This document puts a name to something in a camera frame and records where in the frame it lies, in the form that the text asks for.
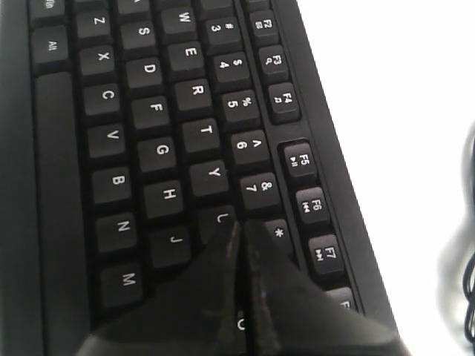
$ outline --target keyboard frame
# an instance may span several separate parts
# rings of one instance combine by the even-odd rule
[[[311,145],[357,306],[369,318],[396,330],[297,2],[272,3],[304,119],[312,113]],[[0,349],[9,356],[57,356],[60,350],[45,351],[49,345],[42,310],[28,35],[27,0],[0,0],[0,147],[4,152],[0,160]]]

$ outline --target white surface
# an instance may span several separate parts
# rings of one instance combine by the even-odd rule
[[[298,2],[399,331],[414,356],[472,355],[475,4]]]

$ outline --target space bar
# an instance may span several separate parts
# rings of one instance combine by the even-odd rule
[[[40,76],[35,99],[46,353],[74,355],[90,326],[71,75]]]

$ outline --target keyboard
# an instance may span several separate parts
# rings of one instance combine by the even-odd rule
[[[0,182],[24,259],[0,269],[28,284],[5,285],[6,355],[72,355],[231,218],[263,220],[342,307],[396,327],[295,0],[15,0],[1,16]],[[241,310],[236,328],[244,355]]]

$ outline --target white desk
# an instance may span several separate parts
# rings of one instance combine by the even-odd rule
[[[415,356],[472,355],[475,4],[299,4],[399,331]]]

